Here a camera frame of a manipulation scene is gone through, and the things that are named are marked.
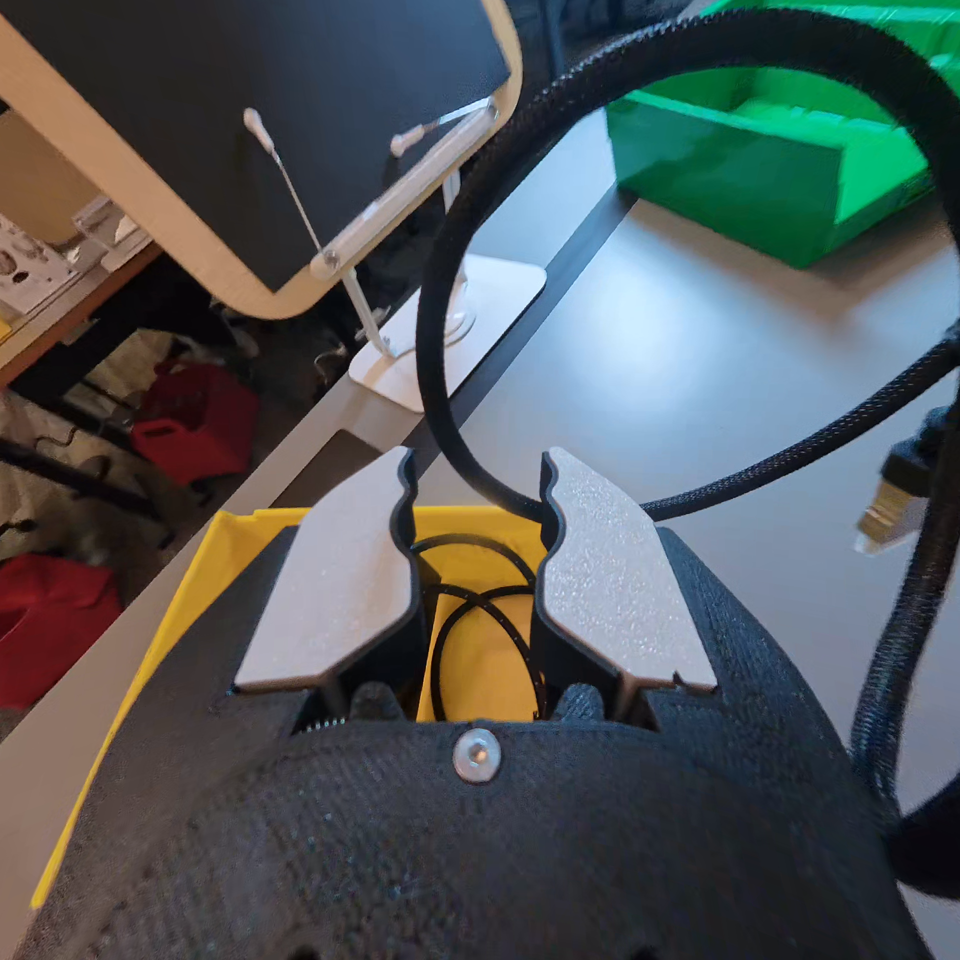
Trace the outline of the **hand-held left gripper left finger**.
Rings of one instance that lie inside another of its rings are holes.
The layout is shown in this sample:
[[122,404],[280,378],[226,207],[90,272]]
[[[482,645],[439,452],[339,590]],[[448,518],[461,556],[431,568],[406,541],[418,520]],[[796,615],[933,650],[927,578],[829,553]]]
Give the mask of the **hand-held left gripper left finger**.
[[242,693],[420,684],[428,563],[414,551],[414,452],[395,447],[298,524],[234,677]]

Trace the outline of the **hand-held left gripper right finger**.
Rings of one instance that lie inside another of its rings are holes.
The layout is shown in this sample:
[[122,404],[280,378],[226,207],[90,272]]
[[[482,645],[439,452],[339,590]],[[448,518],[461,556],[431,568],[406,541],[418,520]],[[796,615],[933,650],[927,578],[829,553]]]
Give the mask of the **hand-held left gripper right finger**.
[[653,519],[562,447],[542,455],[535,662],[549,686],[591,684],[605,699],[717,688]]

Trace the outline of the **yellow plastic bin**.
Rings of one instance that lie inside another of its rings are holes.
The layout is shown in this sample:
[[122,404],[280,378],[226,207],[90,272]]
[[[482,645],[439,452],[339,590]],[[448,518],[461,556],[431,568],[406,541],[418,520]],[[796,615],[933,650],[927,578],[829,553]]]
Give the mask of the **yellow plastic bin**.
[[[133,675],[31,894],[32,911],[38,911],[44,905],[53,889],[95,776],[141,690],[187,629],[272,540],[284,529],[299,524],[306,512],[305,508],[283,508],[256,510],[253,514],[239,515],[220,510],[214,515]],[[498,507],[414,507],[414,524],[418,540],[447,534],[487,536],[513,549],[532,569],[536,569],[546,557],[546,547],[542,544],[539,526]]]

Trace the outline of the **red bag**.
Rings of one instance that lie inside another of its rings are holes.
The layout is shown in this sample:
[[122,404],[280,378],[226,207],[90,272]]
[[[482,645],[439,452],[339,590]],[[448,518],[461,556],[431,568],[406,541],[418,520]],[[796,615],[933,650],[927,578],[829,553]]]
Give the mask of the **red bag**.
[[134,449],[174,483],[246,474],[259,398],[230,370],[164,361],[154,369],[130,428]]

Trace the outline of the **cluttered wooden desk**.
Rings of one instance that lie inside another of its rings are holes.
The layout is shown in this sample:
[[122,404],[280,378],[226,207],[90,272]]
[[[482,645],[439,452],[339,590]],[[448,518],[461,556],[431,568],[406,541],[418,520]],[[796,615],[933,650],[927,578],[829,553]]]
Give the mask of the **cluttered wooden desk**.
[[2,216],[2,389],[54,346],[81,335],[162,247],[113,201],[94,197],[54,242]]

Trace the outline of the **green plastic bin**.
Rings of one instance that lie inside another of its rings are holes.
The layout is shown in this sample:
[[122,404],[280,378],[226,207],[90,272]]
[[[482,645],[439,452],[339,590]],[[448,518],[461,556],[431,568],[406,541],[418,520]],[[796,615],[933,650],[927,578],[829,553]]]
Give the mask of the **green plastic bin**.
[[797,269],[935,190],[899,121],[811,73],[668,78],[609,104],[606,130],[618,186]]

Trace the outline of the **white metal base plate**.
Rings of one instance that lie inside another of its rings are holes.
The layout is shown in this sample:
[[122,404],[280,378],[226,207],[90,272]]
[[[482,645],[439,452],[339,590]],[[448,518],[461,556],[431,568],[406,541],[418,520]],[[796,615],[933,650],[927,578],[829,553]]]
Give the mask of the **white metal base plate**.
[[[477,254],[461,265],[446,317],[445,384],[452,397],[546,285],[538,266]],[[379,340],[353,357],[348,374],[366,390],[404,409],[424,411],[414,356],[420,290],[392,310]]]

